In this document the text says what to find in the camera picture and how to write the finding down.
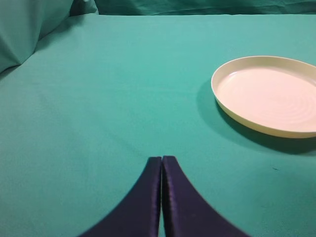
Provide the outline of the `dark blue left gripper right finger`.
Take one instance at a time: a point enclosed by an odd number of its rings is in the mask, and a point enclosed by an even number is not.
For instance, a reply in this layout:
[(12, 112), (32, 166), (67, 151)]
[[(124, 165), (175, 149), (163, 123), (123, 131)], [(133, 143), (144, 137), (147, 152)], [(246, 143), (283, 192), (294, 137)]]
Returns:
[(176, 157), (162, 159), (162, 211), (167, 237), (246, 237), (194, 188)]

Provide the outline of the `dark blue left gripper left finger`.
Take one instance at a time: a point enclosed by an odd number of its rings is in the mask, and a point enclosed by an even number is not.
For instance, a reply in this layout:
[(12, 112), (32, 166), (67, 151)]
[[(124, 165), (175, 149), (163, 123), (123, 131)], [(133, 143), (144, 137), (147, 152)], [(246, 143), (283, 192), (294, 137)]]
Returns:
[(150, 157), (122, 201), (82, 237), (157, 237), (160, 220), (161, 157)]

